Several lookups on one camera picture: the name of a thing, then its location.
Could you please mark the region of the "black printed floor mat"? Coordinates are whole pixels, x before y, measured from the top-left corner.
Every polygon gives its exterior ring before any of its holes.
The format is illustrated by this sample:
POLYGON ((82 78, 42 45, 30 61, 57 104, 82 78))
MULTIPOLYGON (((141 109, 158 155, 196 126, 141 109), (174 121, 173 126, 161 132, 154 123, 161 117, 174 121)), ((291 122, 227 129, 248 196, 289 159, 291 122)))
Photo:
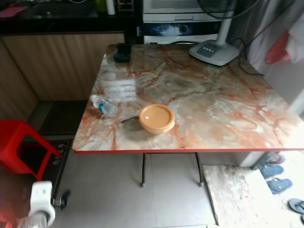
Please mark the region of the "black printed floor mat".
POLYGON ((51 156, 43 176, 43 180, 52 182, 53 193, 56 193, 59 189, 65 165, 70 155, 72 141, 71 139, 48 141, 59 151, 59 156, 51 156))

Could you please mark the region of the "wooden cabinet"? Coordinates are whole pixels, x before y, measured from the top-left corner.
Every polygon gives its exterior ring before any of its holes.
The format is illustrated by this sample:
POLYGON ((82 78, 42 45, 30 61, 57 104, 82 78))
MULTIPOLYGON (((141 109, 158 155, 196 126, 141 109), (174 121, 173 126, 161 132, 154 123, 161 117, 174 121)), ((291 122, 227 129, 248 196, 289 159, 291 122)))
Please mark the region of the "wooden cabinet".
POLYGON ((0 38, 0 117, 27 120, 41 101, 86 100, 106 49, 121 33, 0 38))

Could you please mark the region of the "pink flat item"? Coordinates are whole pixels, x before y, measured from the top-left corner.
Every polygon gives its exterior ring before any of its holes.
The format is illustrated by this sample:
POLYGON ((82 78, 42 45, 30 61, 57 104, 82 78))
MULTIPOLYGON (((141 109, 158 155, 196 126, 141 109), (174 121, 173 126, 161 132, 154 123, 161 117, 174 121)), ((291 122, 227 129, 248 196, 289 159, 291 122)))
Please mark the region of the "pink flat item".
POLYGON ((2 9, 0 11, 0 18, 10 18, 14 17, 18 13, 28 9, 28 6, 21 6, 21 7, 7 7, 6 9, 2 9))

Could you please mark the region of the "clear plastic water bottle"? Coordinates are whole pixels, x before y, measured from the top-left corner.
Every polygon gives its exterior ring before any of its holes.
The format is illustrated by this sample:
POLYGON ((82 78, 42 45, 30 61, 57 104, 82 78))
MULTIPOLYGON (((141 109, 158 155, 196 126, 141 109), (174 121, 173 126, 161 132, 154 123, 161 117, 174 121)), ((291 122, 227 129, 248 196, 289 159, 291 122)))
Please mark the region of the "clear plastic water bottle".
POLYGON ((117 104, 109 98, 102 95, 91 95, 90 100, 95 109, 98 109, 102 116, 105 117, 115 117, 118 114, 119 108, 117 104))

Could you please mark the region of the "black countertop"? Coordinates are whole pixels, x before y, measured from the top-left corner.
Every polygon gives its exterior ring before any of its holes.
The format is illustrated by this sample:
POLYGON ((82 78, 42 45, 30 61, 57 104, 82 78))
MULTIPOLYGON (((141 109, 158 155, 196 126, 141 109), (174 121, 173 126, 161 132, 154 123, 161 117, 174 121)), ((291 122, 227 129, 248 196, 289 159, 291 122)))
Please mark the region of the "black countertop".
POLYGON ((0 34, 41 35, 72 33, 124 33, 135 35, 142 22, 140 0, 135 0, 132 12, 109 15, 98 12, 94 0, 74 3, 69 0, 44 2, 20 1, 2 5, 8 10, 25 7, 12 17, 0 19, 0 34))

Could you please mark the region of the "small black box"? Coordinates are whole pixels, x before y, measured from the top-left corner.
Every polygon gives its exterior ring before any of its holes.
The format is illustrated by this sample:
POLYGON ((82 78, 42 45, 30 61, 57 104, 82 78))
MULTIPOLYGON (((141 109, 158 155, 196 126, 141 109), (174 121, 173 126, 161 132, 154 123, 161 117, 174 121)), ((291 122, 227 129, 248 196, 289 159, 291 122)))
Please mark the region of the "small black box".
POLYGON ((131 59, 131 45, 119 43, 116 46, 114 61, 116 63, 128 63, 131 59))

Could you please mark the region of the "green bottle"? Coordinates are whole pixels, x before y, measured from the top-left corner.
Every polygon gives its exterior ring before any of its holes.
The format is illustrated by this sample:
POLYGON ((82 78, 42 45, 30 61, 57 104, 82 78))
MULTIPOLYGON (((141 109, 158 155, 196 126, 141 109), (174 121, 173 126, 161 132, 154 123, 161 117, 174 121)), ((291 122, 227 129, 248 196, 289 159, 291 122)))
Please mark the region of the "green bottle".
POLYGON ((107 12, 108 11, 106 0, 95 0, 95 7, 98 12, 107 12))

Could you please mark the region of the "white bottle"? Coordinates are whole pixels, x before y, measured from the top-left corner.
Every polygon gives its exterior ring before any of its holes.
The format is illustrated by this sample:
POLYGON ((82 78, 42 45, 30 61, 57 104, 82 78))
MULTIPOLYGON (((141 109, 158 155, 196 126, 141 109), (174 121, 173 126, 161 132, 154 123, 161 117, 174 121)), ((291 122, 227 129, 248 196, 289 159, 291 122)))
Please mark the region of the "white bottle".
POLYGON ((106 0, 106 8, 108 15, 115 15, 116 14, 115 0, 106 0))

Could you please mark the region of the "white washing machine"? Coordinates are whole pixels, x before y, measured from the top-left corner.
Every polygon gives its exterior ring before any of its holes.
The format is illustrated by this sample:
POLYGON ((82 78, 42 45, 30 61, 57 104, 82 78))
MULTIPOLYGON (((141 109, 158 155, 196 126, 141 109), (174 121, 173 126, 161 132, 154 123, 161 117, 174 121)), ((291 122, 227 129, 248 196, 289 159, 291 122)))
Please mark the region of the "white washing machine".
POLYGON ((197 0, 142 0, 140 33, 145 44, 201 43, 217 39, 221 21, 197 0))

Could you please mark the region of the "white table fan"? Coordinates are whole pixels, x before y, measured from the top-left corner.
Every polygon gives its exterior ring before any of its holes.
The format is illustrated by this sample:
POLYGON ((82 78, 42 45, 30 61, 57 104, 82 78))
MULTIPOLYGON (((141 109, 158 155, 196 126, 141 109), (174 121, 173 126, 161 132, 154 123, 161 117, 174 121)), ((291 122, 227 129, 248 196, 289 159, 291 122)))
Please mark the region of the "white table fan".
POLYGON ((206 40, 189 49, 189 55, 200 61, 223 67, 238 57, 239 49, 227 42, 233 18, 247 13, 259 0, 197 0, 200 8, 221 20, 217 39, 206 40))

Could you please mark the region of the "beige floor mat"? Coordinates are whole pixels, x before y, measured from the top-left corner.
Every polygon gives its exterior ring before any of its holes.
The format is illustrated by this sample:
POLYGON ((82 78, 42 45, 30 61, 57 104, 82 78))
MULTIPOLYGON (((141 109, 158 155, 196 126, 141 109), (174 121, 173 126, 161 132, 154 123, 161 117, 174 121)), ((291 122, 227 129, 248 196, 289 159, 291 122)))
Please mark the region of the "beige floor mat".
POLYGON ((270 228, 272 195, 258 170, 204 165, 203 174, 216 219, 213 228, 270 228))

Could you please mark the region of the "white hanging cloth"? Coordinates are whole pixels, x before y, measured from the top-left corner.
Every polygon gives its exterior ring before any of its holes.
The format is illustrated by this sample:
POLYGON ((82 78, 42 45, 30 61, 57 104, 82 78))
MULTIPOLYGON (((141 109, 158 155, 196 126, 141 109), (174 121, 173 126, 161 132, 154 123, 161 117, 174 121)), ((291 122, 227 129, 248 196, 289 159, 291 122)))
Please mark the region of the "white hanging cloth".
POLYGON ((247 61, 259 74, 268 74, 272 68, 265 63, 268 50, 302 14, 304 0, 259 0, 233 20, 228 41, 246 49, 241 61, 247 61))

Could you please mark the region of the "purple slipper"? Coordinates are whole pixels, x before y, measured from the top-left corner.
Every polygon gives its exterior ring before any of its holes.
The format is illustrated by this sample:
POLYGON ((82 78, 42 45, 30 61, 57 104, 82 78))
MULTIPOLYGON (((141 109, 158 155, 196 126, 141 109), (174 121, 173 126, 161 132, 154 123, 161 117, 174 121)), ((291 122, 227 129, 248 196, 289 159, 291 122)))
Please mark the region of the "purple slipper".
POLYGON ((272 156, 270 156, 267 161, 266 161, 266 164, 267 165, 274 165, 274 164, 282 164, 286 161, 286 158, 285 156, 283 156, 282 154, 280 153, 276 153, 276 154, 273 154, 272 156))

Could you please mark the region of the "red hanging cloth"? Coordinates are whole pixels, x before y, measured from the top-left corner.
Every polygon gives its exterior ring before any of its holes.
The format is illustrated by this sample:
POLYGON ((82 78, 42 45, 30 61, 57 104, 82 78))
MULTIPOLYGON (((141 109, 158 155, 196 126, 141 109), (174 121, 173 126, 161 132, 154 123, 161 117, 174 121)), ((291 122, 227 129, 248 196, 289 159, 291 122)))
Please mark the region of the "red hanging cloth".
POLYGON ((268 50, 265 63, 268 65, 275 64, 281 61, 289 60, 291 57, 286 51, 287 42, 289 41, 290 34, 286 30, 282 33, 280 38, 268 50))

